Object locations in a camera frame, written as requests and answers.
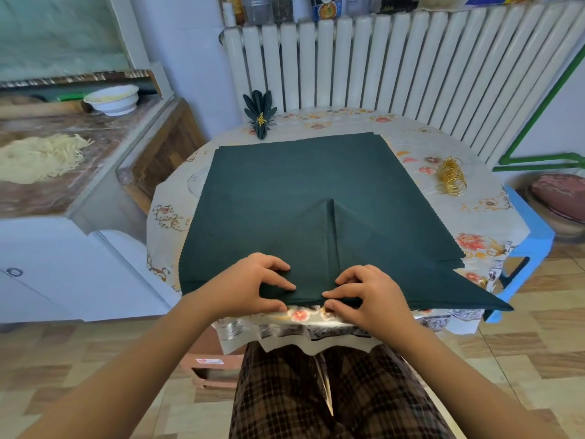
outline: brown plaid trousers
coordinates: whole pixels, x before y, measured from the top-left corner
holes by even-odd
[[[269,353],[248,345],[230,438],[455,439],[406,362],[379,345],[368,354],[332,347],[322,353],[333,416],[311,356],[289,345]]]

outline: rolling pin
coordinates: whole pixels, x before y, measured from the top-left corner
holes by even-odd
[[[34,105],[9,105],[0,106],[0,120],[84,114],[87,112],[91,112],[91,106],[81,100],[37,103]]]

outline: floor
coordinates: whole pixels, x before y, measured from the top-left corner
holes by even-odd
[[[568,438],[585,438],[585,244],[555,245],[511,303],[516,311],[500,324],[440,337]],[[17,437],[154,323],[26,324],[0,334],[0,439]],[[195,390],[177,369],[133,438],[227,437],[232,400],[233,391]]]

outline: cabinet handle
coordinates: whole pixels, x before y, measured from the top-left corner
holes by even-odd
[[[10,274],[12,277],[20,277],[22,274],[24,274],[22,272],[22,270],[18,269],[18,268],[8,268],[6,270],[6,272],[8,274]]]

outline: left hand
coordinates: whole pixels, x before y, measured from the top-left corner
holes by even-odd
[[[199,304],[209,310],[214,321],[260,312],[286,312],[284,302],[261,298],[259,289],[261,283],[267,283],[294,291],[296,286],[276,272],[288,271],[290,268],[288,263],[278,257],[254,253],[231,265],[189,295],[194,295]]]

